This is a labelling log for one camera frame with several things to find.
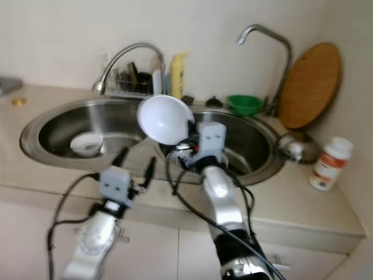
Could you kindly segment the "deep white bowl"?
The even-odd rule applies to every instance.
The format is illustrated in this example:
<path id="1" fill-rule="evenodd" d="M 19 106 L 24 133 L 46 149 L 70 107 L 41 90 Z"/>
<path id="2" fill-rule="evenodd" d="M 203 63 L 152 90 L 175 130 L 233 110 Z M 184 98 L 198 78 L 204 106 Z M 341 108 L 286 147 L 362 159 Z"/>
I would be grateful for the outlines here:
<path id="1" fill-rule="evenodd" d="M 189 126 L 194 122 L 192 110 L 172 96 L 152 96 L 138 106 L 139 128 L 148 138 L 166 146 L 189 138 Z"/>

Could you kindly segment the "white kitchen cabinet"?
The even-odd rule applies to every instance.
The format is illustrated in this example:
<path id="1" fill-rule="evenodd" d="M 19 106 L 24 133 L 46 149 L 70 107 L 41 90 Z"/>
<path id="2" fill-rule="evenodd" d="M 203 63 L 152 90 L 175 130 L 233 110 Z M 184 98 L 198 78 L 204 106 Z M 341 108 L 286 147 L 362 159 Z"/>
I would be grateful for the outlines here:
<path id="1" fill-rule="evenodd" d="M 1 280 L 48 280 L 45 236 L 53 211 L 26 205 L 1 207 Z M 206 232 L 126 220 L 125 240 L 115 244 L 104 280 L 220 280 L 219 261 Z M 324 280 L 346 258 L 263 241 L 269 261 L 287 280 Z"/>

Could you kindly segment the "black sink plug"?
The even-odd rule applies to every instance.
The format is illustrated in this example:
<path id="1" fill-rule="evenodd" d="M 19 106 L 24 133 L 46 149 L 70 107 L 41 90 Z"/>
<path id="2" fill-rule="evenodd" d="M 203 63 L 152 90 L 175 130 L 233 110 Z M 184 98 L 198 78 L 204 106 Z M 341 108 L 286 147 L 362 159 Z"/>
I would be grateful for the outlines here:
<path id="1" fill-rule="evenodd" d="M 209 109 L 222 109 L 222 107 L 224 107 L 224 103 L 216 96 L 213 96 L 212 98 L 205 101 L 205 106 Z"/>

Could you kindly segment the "small white bowl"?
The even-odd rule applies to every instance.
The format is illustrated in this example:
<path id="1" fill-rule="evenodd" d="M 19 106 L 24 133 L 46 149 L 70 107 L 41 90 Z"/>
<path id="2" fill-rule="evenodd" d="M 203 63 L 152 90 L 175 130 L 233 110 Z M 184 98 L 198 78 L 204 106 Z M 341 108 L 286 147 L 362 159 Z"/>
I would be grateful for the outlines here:
<path id="1" fill-rule="evenodd" d="M 89 158 L 98 155 L 103 147 L 103 136 L 96 132 L 85 132 L 75 136 L 69 144 L 76 155 Z"/>

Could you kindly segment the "yellow detergent bottle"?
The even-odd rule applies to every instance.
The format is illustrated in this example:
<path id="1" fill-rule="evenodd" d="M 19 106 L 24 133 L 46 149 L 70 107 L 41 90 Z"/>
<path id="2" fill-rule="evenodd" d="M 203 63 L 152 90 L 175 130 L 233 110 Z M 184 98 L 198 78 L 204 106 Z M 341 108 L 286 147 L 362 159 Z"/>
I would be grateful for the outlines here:
<path id="1" fill-rule="evenodd" d="M 179 53 L 171 60 L 170 92 L 171 96 L 181 99 L 184 96 L 184 59 L 187 53 Z"/>

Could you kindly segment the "green plastic bowl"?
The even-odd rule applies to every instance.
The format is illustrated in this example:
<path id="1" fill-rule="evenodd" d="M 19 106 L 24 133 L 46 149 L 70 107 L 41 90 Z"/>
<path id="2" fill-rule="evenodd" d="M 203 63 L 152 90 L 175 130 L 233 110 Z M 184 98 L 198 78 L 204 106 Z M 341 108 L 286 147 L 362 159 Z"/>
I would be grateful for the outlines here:
<path id="1" fill-rule="evenodd" d="M 231 95 L 226 98 L 227 106 L 237 116 L 251 117 L 263 107 L 263 101 L 256 96 Z"/>

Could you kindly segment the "white bottle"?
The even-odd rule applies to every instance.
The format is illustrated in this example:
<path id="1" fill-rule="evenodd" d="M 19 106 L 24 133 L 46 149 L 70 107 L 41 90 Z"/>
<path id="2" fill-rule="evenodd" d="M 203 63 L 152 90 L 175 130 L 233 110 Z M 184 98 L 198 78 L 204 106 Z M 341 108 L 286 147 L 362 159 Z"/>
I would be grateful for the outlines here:
<path id="1" fill-rule="evenodd" d="M 164 80 L 163 80 L 163 70 L 162 63 L 160 59 L 156 58 L 152 64 L 152 94 L 154 96 L 163 95 L 164 93 Z"/>

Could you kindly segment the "stainless steel double sink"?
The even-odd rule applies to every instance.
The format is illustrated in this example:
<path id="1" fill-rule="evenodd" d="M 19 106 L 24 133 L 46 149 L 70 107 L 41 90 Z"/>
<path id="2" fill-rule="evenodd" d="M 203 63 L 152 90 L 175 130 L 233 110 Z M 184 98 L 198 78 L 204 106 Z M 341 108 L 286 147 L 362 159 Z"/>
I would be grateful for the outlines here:
<path id="1" fill-rule="evenodd" d="M 139 128 L 136 110 L 139 101 L 94 97 L 48 110 L 32 120 L 20 136 L 22 151 L 43 165 L 69 170 L 97 171 L 110 165 L 123 148 L 128 154 L 123 168 L 134 177 L 142 177 L 152 158 L 157 160 L 154 178 L 166 178 L 165 157 L 170 146 L 163 146 Z M 227 128 L 224 157 L 227 168 L 243 185 L 254 185 L 274 176 L 283 166 L 275 152 L 276 131 L 267 123 L 239 117 L 226 109 L 193 106 L 198 122 L 222 123 Z M 86 132 L 101 134 L 102 147 L 93 156 L 73 152 L 73 138 Z"/>

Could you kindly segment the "flexible steel faucet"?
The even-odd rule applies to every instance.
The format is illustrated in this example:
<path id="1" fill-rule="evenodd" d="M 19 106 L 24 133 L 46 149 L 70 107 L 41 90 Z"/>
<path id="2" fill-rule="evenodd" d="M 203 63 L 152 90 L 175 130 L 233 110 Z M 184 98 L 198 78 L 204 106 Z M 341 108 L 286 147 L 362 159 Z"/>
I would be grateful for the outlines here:
<path id="1" fill-rule="evenodd" d="M 130 51 L 137 49 L 137 48 L 146 48 L 150 49 L 155 53 L 156 58 L 158 60 L 157 69 L 160 70 L 160 72 L 165 72 L 166 65 L 165 65 L 165 58 L 163 52 L 154 44 L 150 42 L 139 42 L 134 43 L 129 46 L 125 46 L 125 48 L 119 50 L 117 53 L 112 56 L 112 58 L 109 59 L 107 65 L 104 67 L 103 72 L 98 80 L 96 80 L 95 83 L 93 83 L 92 91 L 93 93 L 98 94 L 99 96 L 104 96 L 107 88 L 107 78 L 112 70 L 112 67 L 117 64 L 120 58 L 124 56 L 125 54 L 129 53 Z"/>

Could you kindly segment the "metal sink strainer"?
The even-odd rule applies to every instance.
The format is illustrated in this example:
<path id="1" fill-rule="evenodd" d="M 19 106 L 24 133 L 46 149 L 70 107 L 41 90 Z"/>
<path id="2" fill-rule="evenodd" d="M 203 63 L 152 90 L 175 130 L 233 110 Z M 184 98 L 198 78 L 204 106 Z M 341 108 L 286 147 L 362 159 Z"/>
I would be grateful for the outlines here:
<path id="1" fill-rule="evenodd" d="M 299 131 L 290 131 L 280 136 L 276 141 L 275 150 L 286 160 L 299 165 L 312 165 L 322 152 L 312 136 Z"/>

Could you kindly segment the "tall chrome faucet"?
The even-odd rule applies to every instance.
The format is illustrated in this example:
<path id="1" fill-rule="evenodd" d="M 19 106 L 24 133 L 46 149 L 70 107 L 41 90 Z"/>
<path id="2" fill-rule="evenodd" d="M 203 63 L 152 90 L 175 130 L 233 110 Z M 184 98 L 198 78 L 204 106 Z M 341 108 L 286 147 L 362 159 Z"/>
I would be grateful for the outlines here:
<path id="1" fill-rule="evenodd" d="M 261 24 L 251 24 L 250 26 L 246 27 L 241 35 L 237 38 L 235 41 L 237 45 L 243 45 L 245 43 L 245 40 L 247 39 L 248 35 L 251 34 L 251 32 L 260 32 L 261 34 L 266 35 L 267 37 L 272 38 L 273 40 L 276 40 L 278 43 L 280 43 L 286 53 L 286 60 L 283 67 L 283 71 L 281 73 L 280 82 L 278 83 L 277 90 L 275 92 L 275 95 L 272 96 L 272 98 L 267 97 L 265 102 L 265 108 L 264 108 L 264 115 L 270 116 L 270 117 L 277 117 L 278 116 L 278 104 L 280 103 L 281 94 L 283 91 L 283 86 L 285 86 L 288 72 L 290 71 L 291 63 L 293 63 L 293 49 L 291 49 L 290 41 L 287 40 L 287 38 L 283 37 L 281 34 L 276 33 L 274 30 L 268 29 L 268 27 L 261 26 Z"/>

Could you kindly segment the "round wooden cutting board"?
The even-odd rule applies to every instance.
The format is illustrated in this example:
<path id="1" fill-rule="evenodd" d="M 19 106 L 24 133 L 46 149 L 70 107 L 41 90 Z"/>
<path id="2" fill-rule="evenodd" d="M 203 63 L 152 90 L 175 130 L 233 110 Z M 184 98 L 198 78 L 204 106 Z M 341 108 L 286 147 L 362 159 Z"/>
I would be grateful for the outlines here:
<path id="1" fill-rule="evenodd" d="M 278 104 L 278 120 L 302 129 L 325 112 L 341 85 L 343 62 L 338 47 L 323 42 L 301 54 L 291 67 Z"/>

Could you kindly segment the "grey stove corner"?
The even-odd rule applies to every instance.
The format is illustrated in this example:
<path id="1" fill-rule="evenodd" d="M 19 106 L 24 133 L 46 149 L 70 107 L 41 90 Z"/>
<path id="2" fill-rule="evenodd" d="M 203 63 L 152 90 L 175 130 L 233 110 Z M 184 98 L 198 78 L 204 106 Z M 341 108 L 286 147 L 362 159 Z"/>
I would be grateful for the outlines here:
<path id="1" fill-rule="evenodd" d="M 23 86 L 23 80 L 21 78 L 14 77 L 0 77 L 0 89 L 2 95 L 13 93 L 13 91 L 19 90 Z"/>

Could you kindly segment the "white jar orange label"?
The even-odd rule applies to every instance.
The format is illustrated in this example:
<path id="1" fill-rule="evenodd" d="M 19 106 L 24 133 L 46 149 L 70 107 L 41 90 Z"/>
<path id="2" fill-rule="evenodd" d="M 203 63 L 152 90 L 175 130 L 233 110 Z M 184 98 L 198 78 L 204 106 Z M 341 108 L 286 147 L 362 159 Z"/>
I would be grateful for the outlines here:
<path id="1" fill-rule="evenodd" d="M 354 144 L 339 136 L 334 136 L 324 146 L 319 159 L 307 179 L 317 190 L 331 190 L 353 154 Z"/>

